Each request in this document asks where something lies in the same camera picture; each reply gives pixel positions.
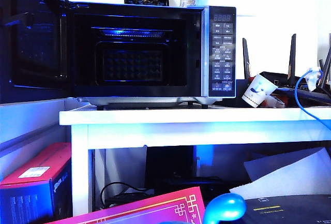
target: microwave control panel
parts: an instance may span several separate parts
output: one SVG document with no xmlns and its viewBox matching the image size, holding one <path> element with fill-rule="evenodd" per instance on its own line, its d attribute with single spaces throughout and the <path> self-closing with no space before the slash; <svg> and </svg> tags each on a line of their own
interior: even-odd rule
<svg viewBox="0 0 331 224">
<path fill-rule="evenodd" d="M 235 97 L 235 24 L 235 8 L 209 7 L 209 96 Z"/>
</svg>

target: blue cable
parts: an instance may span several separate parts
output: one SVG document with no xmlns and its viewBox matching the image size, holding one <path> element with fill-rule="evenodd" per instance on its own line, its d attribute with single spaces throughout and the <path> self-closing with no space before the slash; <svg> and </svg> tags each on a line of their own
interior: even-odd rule
<svg viewBox="0 0 331 224">
<path fill-rule="evenodd" d="M 324 123 L 324 121 L 322 121 L 321 119 L 319 119 L 317 116 L 309 113 L 307 110 L 304 109 L 304 107 L 300 104 L 299 102 L 299 99 L 298 99 L 298 93 L 297 93 L 297 90 L 298 90 L 298 87 L 299 87 L 299 84 L 301 82 L 301 80 L 306 76 L 308 75 L 309 73 L 311 73 L 312 70 L 309 70 L 307 71 L 302 77 L 299 78 L 299 80 L 296 82 L 295 84 L 295 88 L 294 88 L 294 98 L 295 98 L 295 101 L 296 103 L 298 104 L 299 108 L 301 108 L 306 114 L 310 115 L 311 117 L 315 118 L 317 121 L 319 121 L 320 123 L 322 123 L 325 127 L 327 127 L 329 130 L 331 130 L 331 127 L 329 127 L 326 123 Z M 322 77 L 323 75 L 323 72 L 320 70 L 320 78 Z"/>
</svg>

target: microwave door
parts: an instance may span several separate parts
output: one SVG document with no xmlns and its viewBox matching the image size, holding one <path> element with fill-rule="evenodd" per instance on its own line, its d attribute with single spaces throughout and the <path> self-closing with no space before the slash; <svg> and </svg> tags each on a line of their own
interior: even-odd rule
<svg viewBox="0 0 331 224">
<path fill-rule="evenodd" d="M 66 97 L 65 14 L 60 0 L 4 0 L 1 103 Z"/>
</svg>

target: paper cup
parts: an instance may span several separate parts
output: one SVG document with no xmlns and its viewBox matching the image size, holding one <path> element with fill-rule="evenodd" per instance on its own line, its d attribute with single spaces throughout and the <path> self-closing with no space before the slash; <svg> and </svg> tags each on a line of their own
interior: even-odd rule
<svg viewBox="0 0 331 224">
<path fill-rule="evenodd" d="M 242 99 L 256 108 L 265 100 L 265 96 L 270 95 L 275 89 L 277 89 L 276 85 L 257 74 L 245 91 Z"/>
</svg>

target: red envelope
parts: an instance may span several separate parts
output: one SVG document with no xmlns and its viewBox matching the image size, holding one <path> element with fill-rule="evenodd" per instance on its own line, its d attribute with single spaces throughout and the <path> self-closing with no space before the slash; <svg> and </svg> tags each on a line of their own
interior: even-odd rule
<svg viewBox="0 0 331 224">
<path fill-rule="evenodd" d="M 202 224 L 204 211 L 200 188 L 192 187 L 51 223 L 158 224 L 163 221 L 184 221 Z"/>
</svg>

